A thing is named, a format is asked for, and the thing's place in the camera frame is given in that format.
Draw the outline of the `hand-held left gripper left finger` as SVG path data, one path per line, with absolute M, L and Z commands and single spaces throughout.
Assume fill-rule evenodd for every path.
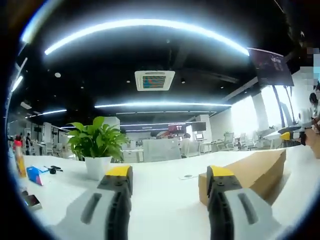
M 66 210 L 65 236 L 69 240 L 127 240 L 133 168 L 108 170 L 97 188 L 77 197 Z

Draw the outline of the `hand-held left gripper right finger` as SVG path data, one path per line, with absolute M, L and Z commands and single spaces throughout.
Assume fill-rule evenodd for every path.
M 271 206 L 231 170 L 210 165 L 206 178 L 211 240 L 258 240 L 275 232 Z

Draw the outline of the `person's right hand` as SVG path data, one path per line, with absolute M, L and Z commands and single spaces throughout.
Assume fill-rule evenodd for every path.
M 305 130 L 306 140 L 305 143 L 308 145 L 314 153 L 316 159 L 320 159 L 320 135 L 313 129 Z

